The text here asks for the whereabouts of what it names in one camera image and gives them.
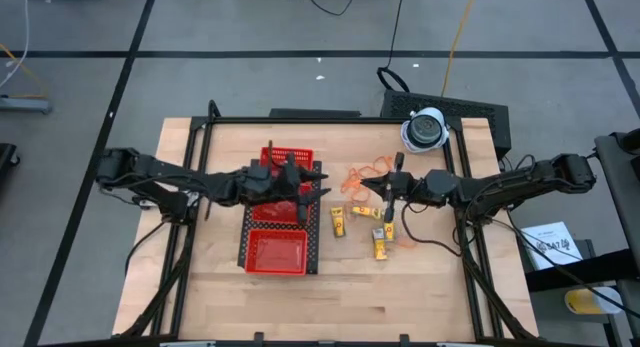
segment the wooden tabletop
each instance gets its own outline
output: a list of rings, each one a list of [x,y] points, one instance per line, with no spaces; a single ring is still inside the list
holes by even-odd
[[[166,119],[156,156],[182,163],[189,119]],[[474,177],[498,172],[488,123],[463,120],[465,141]],[[258,158],[261,147],[313,149],[329,175],[322,187],[333,190],[322,198],[320,211],[320,262],[318,275],[281,277],[244,273],[237,266],[243,207],[214,206],[205,221],[201,213],[195,237],[189,283],[180,328],[182,339],[253,339],[264,332],[267,340],[398,341],[400,334],[412,341],[473,341],[463,267],[459,258],[434,245],[416,245],[402,230],[396,203],[398,242],[388,244],[389,259],[373,258],[374,220],[359,217],[347,221],[347,236],[333,236],[329,209],[343,206],[348,196],[340,192],[351,167],[370,165],[378,156],[405,152],[403,170],[423,176],[431,169],[445,169],[441,150],[406,153],[400,125],[346,124],[217,124],[209,150],[207,172],[232,171]],[[458,151],[452,150],[456,171],[461,171]],[[197,153],[193,167],[197,165]],[[384,207],[372,194],[367,203]],[[507,222],[501,212],[497,219]],[[137,239],[159,222],[157,211],[142,212]],[[420,238],[450,246],[455,225],[450,207],[408,212],[407,224]],[[168,230],[155,237],[131,259],[114,333],[129,327],[157,291],[167,245]],[[484,227],[493,281],[511,312],[530,332],[537,328],[529,300],[514,234],[499,225]],[[491,334],[482,291],[481,311],[485,334]],[[173,296],[169,298],[169,316]],[[168,331],[170,318],[164,318]]]

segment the red basket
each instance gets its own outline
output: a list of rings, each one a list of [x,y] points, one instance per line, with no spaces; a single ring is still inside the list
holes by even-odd
[[[307,231],[249,231],[246,273],[304,275],[307,271]]]
[[[313,151],[304,149],[292,149],[292,148],[276,148],[271,149],[271,155],[273,161],[277,164],[282,164],[286,161],[286,157],[290,152],[293,152],[296,160],[296,165],[302,166],[307,170],[313,169]],[[269,162],[269,148],[262,147],[260,152],[260,165],[266,166]],[[276,166],[273,168],[273,175],[277,176],[280,173],[280,169]],[[311,191],[311,185],[303,184],[300,186],[298,193],[301,195]],[[270,222],[270,223],[284,223],[284,224],[298,224],[298,209],[295,202],[282,201],[276,203],[267,203],[253,208],[253,220],[256,222]]]

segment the yellow package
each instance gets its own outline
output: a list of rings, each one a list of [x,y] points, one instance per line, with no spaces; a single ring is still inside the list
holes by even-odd
[[[344,237],[346,231],[344,228],[344,212],[342,207],[331,209],[331,219],[333,220],[333,235],[336,237]]]
[[[394,241],[396,239],[396,229],[393,222],[384,223],[384,239],[387,242]]]
[[[353,207],[351,213],[361,216],[373,217],[377,220],[382,219],[382,210],[380,208]]]
[[[384,231],[382,228],[376,228],[371,231],[373,233],[373,255],[378,261],[386,260],[387,250],[384,247]]]

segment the black floor stripe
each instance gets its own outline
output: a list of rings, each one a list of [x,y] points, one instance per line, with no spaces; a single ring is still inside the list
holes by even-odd
[[[640,54],[637,52],[618,52],[618,48],[616,47],[615,42],[613,42],[611,33],[609,33],[609,29],[604,23],[604,19],[598,10],[598,6],[596,6],[595,0],[584,1],[587,4],[587,8],[589,8],[589,12],[591,13],[591,17],[593,18],[596,27],[598,28],[598,32],[600,32],[604,45],[612,55],[613,64],[616,66],[616,70],[618,71],[620,80],[624,85],[624,89],[629,95],[631,104],[633,104],[633,108],[635,108],[636,113],[640,116],[640,96],[638,95],[638,89],[636,88],[633,78],[631,78],[631,75],[629,74],[629,70],[627,70],[627,66],[625,66],[624,61],[622,60],[622,58],[637,58]]]
[[[20,57],[22,51],[12,51]],[[136,58],[387,58],[386,50],[281,51],[138,51]],[[602,59],[620,55],[640,58],[640,51],[457,51],[455,58],[477,59]],[[29,58],[126,58],[125,51],[30,51]],[[394,58],[448,58],[449,51],[394,51]]]
[[[76,197],[73,209],[71,210],[69,222],[67,223],[64,235],[62,236],[62,242],[58,247],[58,252],[56,253],[55,260],[53,261],[53,266],[51,267],[51,271],[49,272],[49,277],[47,278],[42,296],[40,297],[40,301],[38,302],[38,307],[36,308],[35,315],[33,317],[33,320],[31,321],[31,325],[29,326],[29,331],[27,332],[24,346],[36,346],[40,341],[42,331],[47,321],[49,310],[51,309],[51,304],[53,303],[53,299],[58,289],[60,279],[62,278],[62,272],[64,271],[64,267],[69,258],[71,246],[73,245],[76,233],[78,232],[82,214],[84,213],[89,194],[91,193],[91,189],[93,187],[93,180],[95,179],[97,173],[100,156],[102,155],[102,151],[107,144],[109,132],[111,131],[111,126],[113,125],[115,115],[120,105],[120,101],[122,100],[122,95],[125,91],[127,81],[129,80],[131,68],[133,67],[133,62],[135,60],[135,54],[140,48],[140,42],[142,41],[142,36],[144,35],[145,28],[147,27],[147,22],[149,21],[149,15],[151,14],[154,2],[155,0],[146,0],[145,2],[140,20],[138,21],[138,26],[136,27],[136,31],[133,35],[133,40],[131,41],[131,46],[129,47],[129,52],[127,53],[127,58],[124,62],[124,65],[122,66],[120,77],[118,78],[118,82],[116,83],[111,102],[109,103],[109,108],[107,109],[104,121],[102,122],[102,127],[100,128],[100,133],[98,134],[98,139],[93,148],[93,153],[91,155],[91,159],[89,160],[87,171],[85,172],[84,178],[82,180],[80,191],[78,192],[78,196]]]

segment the white round device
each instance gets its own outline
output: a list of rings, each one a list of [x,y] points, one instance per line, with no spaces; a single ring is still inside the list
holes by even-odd
[[[449,130],[439,109],[427,107],[411,112],[411,119],[402,124],[400,136],[410,152],[427,152],[440,148],[449,139]]]

